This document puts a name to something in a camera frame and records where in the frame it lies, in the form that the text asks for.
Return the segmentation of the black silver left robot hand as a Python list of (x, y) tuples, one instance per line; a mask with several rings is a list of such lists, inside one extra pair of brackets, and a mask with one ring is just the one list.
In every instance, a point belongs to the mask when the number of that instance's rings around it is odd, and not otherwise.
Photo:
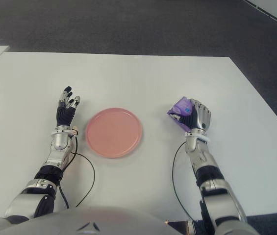
[(70, 86), (67, 86), (61, 93), (56, 111), (56, 126), (71, 126), (76, 109), (80, 104), (80, 96), (70, 99), (72, 95)]

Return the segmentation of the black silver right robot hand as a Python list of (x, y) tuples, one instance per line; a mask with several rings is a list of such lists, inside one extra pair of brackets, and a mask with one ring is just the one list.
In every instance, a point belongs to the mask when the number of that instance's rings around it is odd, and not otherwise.
[(185, 132), (193, 129), (207, 131), (210, 126), (211, 112), (196, 99), (186, 99), (190, 103), (190, 112), (183, 114), (170, 114), (170, 116), (181, 126)]

